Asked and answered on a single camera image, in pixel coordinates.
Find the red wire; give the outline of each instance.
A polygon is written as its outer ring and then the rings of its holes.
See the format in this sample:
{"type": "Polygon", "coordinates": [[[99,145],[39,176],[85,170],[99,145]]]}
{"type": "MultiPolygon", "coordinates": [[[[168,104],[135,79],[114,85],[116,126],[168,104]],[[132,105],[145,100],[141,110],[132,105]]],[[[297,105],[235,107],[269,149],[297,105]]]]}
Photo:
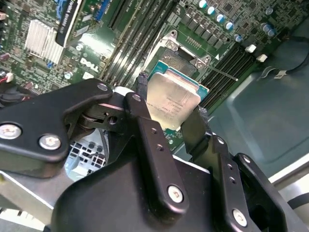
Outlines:
{"type": "Polygon", "coordinates": [[[3,82],[5,82],[7,79],[8,79],[8,78],[6,78],[6,77],[5,77],[5,78],[2,78],[2,79],[0,80],[0,84],[3,83],[3,82]]]}

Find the white connector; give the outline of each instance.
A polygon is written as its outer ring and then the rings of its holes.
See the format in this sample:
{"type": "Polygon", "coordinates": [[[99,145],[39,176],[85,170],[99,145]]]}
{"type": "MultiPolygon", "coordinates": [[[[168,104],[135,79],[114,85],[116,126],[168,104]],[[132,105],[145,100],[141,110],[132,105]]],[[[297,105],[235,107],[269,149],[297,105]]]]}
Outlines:
{"type": "Polygon", "coordinates": [[[7,78],[6,82],[11,82],[14,79],[14,74],[11,72],[8,72],[5,77],[7,78]]]}
{"type": "Polygon", "coordinates": [[[254,44],[249,45],[246,47],[246,52],[253,53],[256,50],[256,46],[254,44]]]}
{"type": "Polygon", "coordinates": [[[256,58],[256,60],[263,63],[267,58],[268,56],[266,56],[265,54],[262,54],[258,58],[256,58]]]}

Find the blue capacitor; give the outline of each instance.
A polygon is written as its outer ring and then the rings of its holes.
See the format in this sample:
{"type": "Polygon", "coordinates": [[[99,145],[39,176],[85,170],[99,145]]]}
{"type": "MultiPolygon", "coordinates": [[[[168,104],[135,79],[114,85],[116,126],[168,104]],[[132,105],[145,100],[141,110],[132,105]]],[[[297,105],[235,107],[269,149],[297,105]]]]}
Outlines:
{"type": "Polygon", "coordinates": [[[223,14],[218,14],[217,17],[216,17],[216,21],[218,23],[222,23],[224,21],[224,16],[223,14]]]}
{"type": "Polygon", "coordinates": [[[268,35],[269,37],[273,37],[273,36],[275,36],[275,34],[276,34],[276,31],[275,31],[274,29],[270,29],[270,30],[268,31],[268,33],[267,33],[267,35],[268,35]]]}
{"type": "Polygon", "coordinates": [[[234,35],[234,40],[237,42],[237,43],[240,43],[242,41],[242,36],[241,35],[234,35]]]}
{"type": "Polygon", "coordinates": [[[267,23],[262,23],[261,29],[263,30],[263,32],[267,33],[271,29],[271,26],[267,23]]]}
{"type": "Polygon", "coordinates": [[[210,8],[207,9],[207,14],[212,15],[214,13],[214,7],[211,6],[210,8]]]}
{"type": "Polygon", "coordinates": [[[203,9],[207,6],[207,2],[205,0],[201,0],[199,1],[198,6],[203,9]]]}
{"type": "Polygon", "coordinates": [[[232,22],[227,22],[226,25],[225,25],[225,29],[227,30],[232,30],[233,29],[233,23],[232,22]]]}

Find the white label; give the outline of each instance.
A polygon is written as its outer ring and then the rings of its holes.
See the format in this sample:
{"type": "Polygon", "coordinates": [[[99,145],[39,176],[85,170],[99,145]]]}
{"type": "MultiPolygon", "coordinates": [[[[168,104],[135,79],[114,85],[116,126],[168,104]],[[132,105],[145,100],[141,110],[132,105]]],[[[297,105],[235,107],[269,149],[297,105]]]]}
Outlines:
{"type": "Polygon", "coordinates": [[[83,79],[84,80],[87,80],[87,79],[91,79],[91,78],[94,78],[94,76],[88,72],[85,72],[84,75],[83,75],[83,79]]]}
{"type": "Polygon", "coordinates": [[[89,25],[77,30],[76,33],[74,34],[74,37],[84,34],[86,31],[88,31],[88,28],[89,28],[89,25]]]}
{"type": "Polygon", "coordinates": [[[86,15],[83,19],[82,19],[82,22],[84,22],[84,21],[87,21],[87,20],[89,20],[89,19],[91,19],[92,18],[92,14],[89,14],[89,15],[86,15]]]}
{"type": "Polygon", "coordinates": [[[91,70],[95,71],[96,73],[98,73],[98,66],[91,63],[90,61],[87,61],[85,58],[81,58],[81,64],[89,67],[91,70]]]}

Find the capacitor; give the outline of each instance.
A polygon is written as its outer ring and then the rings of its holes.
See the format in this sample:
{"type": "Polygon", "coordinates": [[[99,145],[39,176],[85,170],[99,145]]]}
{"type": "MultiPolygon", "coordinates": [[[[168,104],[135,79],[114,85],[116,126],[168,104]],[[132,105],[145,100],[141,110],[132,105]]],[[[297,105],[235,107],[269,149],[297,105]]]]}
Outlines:
{"type": "Polygon", "coordinates": [[[0,61],[8,60],[10,57],[11,57],[11,55],[9,53],[4,53],[4,54],[0,55],[0,61]]]}
{"type": "Polygon", "coordinates": [[[276,31],[274,29],[270,29],[267,33],[269,37],[273,37],[275,34],[276,34],[276,31]]]}
{"type": "Polygon", "coordinates": [[[262,23],[261,24],[261,29],[263,30],[263,32],[267,33],[271,29],[271,26],[269,24],[267,24],[267,23],[262,23]]]}
{"type": "Polygon", "coordinates": [[[232,30],[233,29],[233,23],[232,22],[227,22],[226,24],[225,24],[225,29],[227,29],[227,30],[232,30]]]}
{"type": "Polygon", "coordinates": [[[72,72],[64,72],[63,73],[64,78],[66,78],[67,80],[70,80],[71,77],[73,77],[73,73],[72,72]]]}
{"type": "Polygon", "coordinates": [[[242,41],[242,36],[241,35],[234,35],[234,40],[237,42],[237,43],[240,43],[242,41]]]}
{"type": "Polygon", "coordinates": [[[265,14],[266,14],[266,15],[271,15],[273,12],[274,12],[274,9],[271,8],[271,7],[268,7],[268,8],[265,10],[265,14]]]}
{"type": "Polygon", "coordinates": [[[214,7],[211,6],[210,8],[207,9],[207,14],[212,15],[214,13],[214,7]]]}
{"type": "Polygon", "coordinates": [[[198,6],[199,6],[200,8],[205,8],[205,7],[207,6],[206,0],[201,0],[201,1],[199,1],[198,6]]]}
{"type": "Polygon", "coordinates": [[[218,14],[218,15],[216,16],[216,21],[217,21],[218,23],[222,23],[223,20],[224,20],[223,14],[218,14]]]}
{"type": "Polygon", "coordinates": [[[80,52],[80,51],[82,51],[82,49],[84,48],[84,46],[83,46],[81,43],[79,43],[75,48],[76,48],[77,51],[80,52]]]}

